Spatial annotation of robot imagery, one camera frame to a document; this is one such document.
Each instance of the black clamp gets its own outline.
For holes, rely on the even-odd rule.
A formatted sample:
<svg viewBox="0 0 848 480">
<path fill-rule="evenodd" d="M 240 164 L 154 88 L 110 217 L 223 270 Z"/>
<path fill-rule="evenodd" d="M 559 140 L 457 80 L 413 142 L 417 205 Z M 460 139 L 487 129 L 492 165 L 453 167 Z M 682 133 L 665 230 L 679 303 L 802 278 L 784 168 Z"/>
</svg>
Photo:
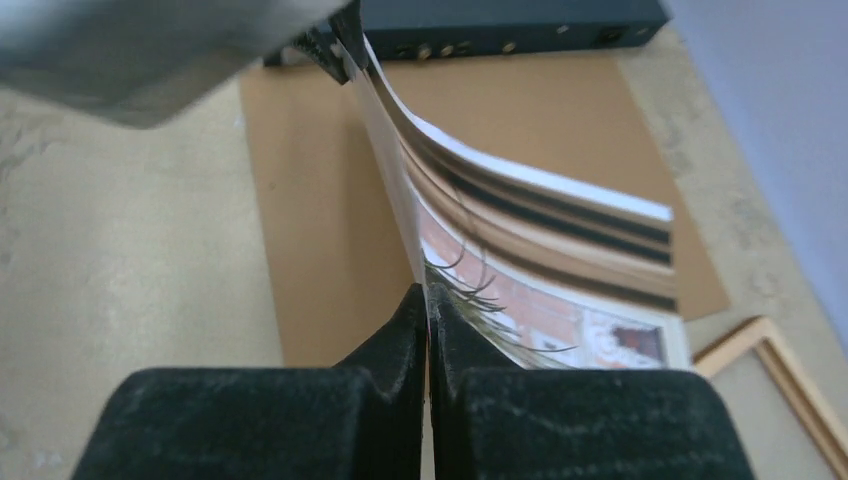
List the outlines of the black clamp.
<svg viewBox="0 0 848 480">
<path fill-rule="evenodd" d="M 333 368 L 132 375 L 73 479 L 417 479 L 428 355 L 437 479 L 754 478 L 701 377 L 523 370 L 428 294 Z"/>
</svg>

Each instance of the beige table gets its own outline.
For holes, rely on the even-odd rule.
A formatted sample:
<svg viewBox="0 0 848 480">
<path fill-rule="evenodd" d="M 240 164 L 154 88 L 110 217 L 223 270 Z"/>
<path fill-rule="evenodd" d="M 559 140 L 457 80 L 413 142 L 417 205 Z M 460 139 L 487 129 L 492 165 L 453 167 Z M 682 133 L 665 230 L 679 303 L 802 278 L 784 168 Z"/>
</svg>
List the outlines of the beige table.
<svg viewBox="0 0 848 480">
<path fill-rule="evenodd" d="M 848 418 L 837 342 L 680 39 L 618 56 L 733 302 L 687 324 L 693 349 L 768 314 Z M 144 133 L 0 93 L 0 479 L 67 478 L 135 369 L 280 363 L 241 125 L 234 85 Z M 762 478 L 829 478 L 753 359 L 716 385 Z"/>
</svg>

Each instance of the picture frame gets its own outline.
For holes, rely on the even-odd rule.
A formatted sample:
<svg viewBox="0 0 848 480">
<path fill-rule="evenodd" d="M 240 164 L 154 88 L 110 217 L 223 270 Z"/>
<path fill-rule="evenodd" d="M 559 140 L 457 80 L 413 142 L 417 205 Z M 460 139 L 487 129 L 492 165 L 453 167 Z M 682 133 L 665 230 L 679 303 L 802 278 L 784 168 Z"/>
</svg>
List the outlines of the picture frame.
<svg viewBox="0 0 848 480">
<path fill-rule="evenodd" d="M 751 318 L 702 350 L 693 359 L 695 370 L 713 378 L 748 352 L 762 362 L 835 478 L 848 480 L 848 430 L 770 318 Z"/>
</svg>

